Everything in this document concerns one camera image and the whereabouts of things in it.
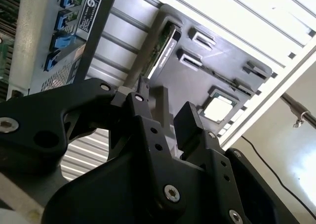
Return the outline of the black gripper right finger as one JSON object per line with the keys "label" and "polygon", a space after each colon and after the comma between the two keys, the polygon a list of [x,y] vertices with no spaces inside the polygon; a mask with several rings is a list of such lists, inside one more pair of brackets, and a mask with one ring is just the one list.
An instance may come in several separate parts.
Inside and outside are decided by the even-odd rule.
{"label": "black gripper right finger", "polygon": [[223,150],[187,102],[174,118],[178,148],[175,166],[187,208],[182,224],[293,224],[295,217],[247,160]]}

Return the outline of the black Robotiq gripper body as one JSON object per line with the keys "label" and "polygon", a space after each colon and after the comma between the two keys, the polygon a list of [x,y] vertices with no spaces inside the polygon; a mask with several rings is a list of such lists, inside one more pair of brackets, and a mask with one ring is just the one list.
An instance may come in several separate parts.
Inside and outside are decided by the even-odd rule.
{"label": "black Robotiq gripper body", "polygon": [[231,164],[206,151],[193,165],[168,151],[128,153],[59,189],[44,224],[229,224]]}

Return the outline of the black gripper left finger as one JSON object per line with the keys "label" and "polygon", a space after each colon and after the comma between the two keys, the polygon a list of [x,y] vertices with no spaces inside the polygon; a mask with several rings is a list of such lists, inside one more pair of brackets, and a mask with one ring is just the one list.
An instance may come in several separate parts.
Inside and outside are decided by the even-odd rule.
{"label": "black gripper left finger", "polygon": [[110,133],[109,161],[168,151],[144,92],[115,90],[100,79],[11,99],[0,105],[0,199],[14,210],[45,209],[67,182],[68,146],[98,128]]}

